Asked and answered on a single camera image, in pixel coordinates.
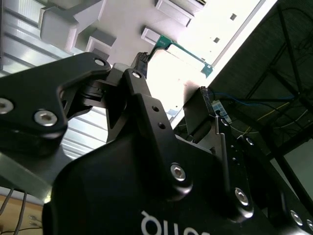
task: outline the robotic arm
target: robotic arm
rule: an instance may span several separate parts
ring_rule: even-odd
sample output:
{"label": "robotic arm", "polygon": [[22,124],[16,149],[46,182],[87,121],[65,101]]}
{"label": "robotic arm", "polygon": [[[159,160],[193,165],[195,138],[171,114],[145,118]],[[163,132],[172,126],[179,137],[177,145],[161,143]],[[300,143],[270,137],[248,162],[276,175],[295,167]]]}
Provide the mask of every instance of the robotic arm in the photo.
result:
{"label": "robotic arm", "polygon": [[[92,53],[7,76],[0,98],[0,173],[45,201],[45,235],[313,234],[312,211],[205,87],[184,109],[210,123],[211,150],[174,135],[142,73]],[[67,121],[92,106],[108,111],[108,143],[71,161]]]}

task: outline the ceiling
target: ceiling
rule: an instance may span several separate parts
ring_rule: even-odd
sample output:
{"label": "ceiling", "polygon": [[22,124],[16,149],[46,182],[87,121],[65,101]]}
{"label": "ceiling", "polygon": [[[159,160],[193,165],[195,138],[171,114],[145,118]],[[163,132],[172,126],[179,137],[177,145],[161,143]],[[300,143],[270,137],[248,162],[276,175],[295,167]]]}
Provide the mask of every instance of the ceiling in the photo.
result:
{"label": "ceiling", "polygon": [[[84,1],[46,2],[68,9]],[[185,27],[157,10],[157,0],[107,0],[100,21],[96,21],[80,34],[76,47],[85,50],[90,33],[98,28],[116,37],[110,51],[109,63],[130,65],[138,52],[150,52],[153,48],[153,45],[141,39],[144,27],[148,26],[213,64],[259,2],[208,1],[204,9]],[[236,15],[234,20],[230,19],[232,14]],[[218,43],[214,42],[216,38],[220,39]]]}
{"label": "ceiling", "polygon": [[[313,48],[312,48],[312,30],[313,30],[313,2],[310,0],[280,0],[279,3],[283,9],[287,29],[289,32],[294,55],[297,61],[300,78],[305,89],[313,86]],[[210,85],[215,93],[224,93],[236,98],[245,98],[261,75],[268,70],[271,61],[274,59],[277,51],[284,43],[284,34],[281,28],[276,7],[274,7],[259,26],[253,31],[249,38],[243,43],[236,54],[231,58],[223,70],[217,75],[216,79]],[[307,48],[302,49],[304,43],[308,43]],[[286,80],[297,90],[296,81],[292,71],[292,66],[288,51],[285,50],[277,63],[272,66],[273,69],[283,75]],[[215,99],[225,98],[224,94],[217,94]],[[251,98],[282,98],[291,97],[290,92],[283,87],[277,79],[270,73],[267,74],[264,82]],[[254,120],[269,113],[273,109],[265,105],[247,106],[236,101],[223,101],[226,110],[231,105],[238,110],[247,114]],[[268,105],[278,108],[284,102],[269,102]],[[289,124],[292,120],[298,120],[286,128],[275,128],[270,134],[275,143],[280,146],[289,140],[292,136],[299,133],[303,128],[310,125],[313,117],[310,112],[305,112],[305,108],[296,102],[292,108],[282,115],[276,122],[272,123],[273,127]],[[263,125],[271,118],[275,118],[278,112],[275,111],[259,122]],[[245,132],[248,126],[241,122],[235,121],[232,126],[241,132]],[[249,134],[268,153],[261,136],[255,130]],[[233,130],[235,135],[242,133]]]}

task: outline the steel beam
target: steel beam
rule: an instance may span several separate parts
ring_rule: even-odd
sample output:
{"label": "steel beam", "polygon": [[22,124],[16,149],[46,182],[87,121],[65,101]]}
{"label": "steel beam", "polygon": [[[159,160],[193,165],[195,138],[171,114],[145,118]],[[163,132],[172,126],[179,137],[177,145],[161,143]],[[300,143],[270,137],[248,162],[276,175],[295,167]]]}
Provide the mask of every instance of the steel beam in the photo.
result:
{"label": "steel beam", "polygon": [[283,43],[282,46],[279,48],[278,52],[276,53],[275,57],[273,58],[273,60],[271,61],[271,63],[268,66],[268,69],[264,71],[264,73],[260,76],[260,78],[258,79],[258,81],[255,83],[255,85],[252,87],[252,89],[250,90],[250,92],[248,93],[248,95],[246,96],[246,99],[249,99],[253,96],[253,94],[256,92],[256,90],[261,86],[261,84],[263,83],[263,81],[265,80],[266,76],[268,75],[268,70],[277,63],[277,61],[279,60],[279,58],[282,56],[282,54],[284,53],[285,49],[286,49],[287,45],[286,43]]}
{"label": "steel beam", "polygon": [[261,131],[263,129],[263,125],[261,125],[259,122],[257,122],[253,118],[249,117],[247,114],[242,113],[235,107],[229,106],[227,111],[228,111],[228,114],[232,114],[235,118],[244,122],[246,125],[252,127],[253,129],[256,129],[258,131]]}
{"label": "steel beam", "polygon": [[280,24],[282,26],[282,30],[284,32],[284,36],[285,36],[285,40],[286,40],[286,44],[287,44],[287,49],[288,49],[289,58],[290,58],[291,66],[293,69],[294,77],[295,77],[295,80],[297,82],[298,90],[301,93],[303,91],[303,89],[302,89],[302,84],[301,84],[301,80],[300,80],[300,76],[299,76],[299,71],[298,71],[298,67],[297,67],[297,64],[296,64],[296,61],[294,58],[291,41],[290,41],[288,30],[286,27],[285,18],[283,16],[283,12],[282,12],[280,5],[277,6],[277,11],[278,11],[279,19],[280,19]]}
{"label": "steel beam", "polygon": [[310,213],[312,213],[313,201],[311,197],[309,196],[305,188],[302,186],[301,182],[299,181],[298,177],[294,173],[293,169],[288,164],[284,155],[279,151],[279,148],[276,146],[274,140],[268,134],[268,130],[263,129],[260,131],[260,134],[263,140],[265,141],[267,147],[270,149],[271,153],[273,154],[275,160],[279,164],[280,168],[282,169],[284,175],[288,179],[290,185],[292,186],[299,200],[307,208],[307,210],[310,211]]}

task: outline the bolt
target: bolt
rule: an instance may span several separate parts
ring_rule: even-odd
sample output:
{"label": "bolt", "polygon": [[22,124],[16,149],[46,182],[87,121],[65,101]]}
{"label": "bolt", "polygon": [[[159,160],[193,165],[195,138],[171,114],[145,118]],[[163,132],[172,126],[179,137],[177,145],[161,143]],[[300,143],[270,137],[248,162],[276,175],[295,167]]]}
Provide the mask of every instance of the bolt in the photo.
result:
{"label": "bolt", "polygon": [[171,165],[171,173],[178,181],[184,181],[186,179],[185,171],[177,164]]}
{"label": "bolt", "polygon": [[240,188],[235,188],[235,195],[241,204],[243,204],[244,206],[249,205],[249,200],[247,196]]}
{"label": "bolt", "polygon": [[53,112],[47,110],[40,110],[35,113],[34,119],[41,126],[53,126],[58,120]]}
{"label": "bolt", "polygon": [[13,103],[5,98],[0,98],[0,114],[7,114],[14,109]]}
{"label": "bolt", "polygon": [[302,225],[303,225],[301,218],[298,216],[298,214],[297,214],[296,212],[290,211],[290,214],[291,214],[293,220],[294,220],[299,226],[302,226]]}
{"label": "bolt", "polygon": [[224,124],[224,126],[228,126],[228,123],[224,118],[221,119],[221,122]]}
{"label": "bolt", "polygon": [[96,64],[98,64],[100,66],[104,66],[105,65],[105,63],[102,60],[100,60],[100,59],[95,59],[94,61],[95,61]]}
{"label": "bolt", "polygon": [[136,72],[133,72],[133,75],[136,77],[136,78],[141,78],[140,74],[136,73]]}
{"label": "bolt", "polygon": [[312,223],[312,221],[307,219],[307,224],[308,224],[309,228],[313,231],[313,223]]}
{"label": "bolt", "polygon": [[250,138],[246,138],[246,141],[250,144],[250,145],[254,145],[254,143],[252,142],[252,140]]}

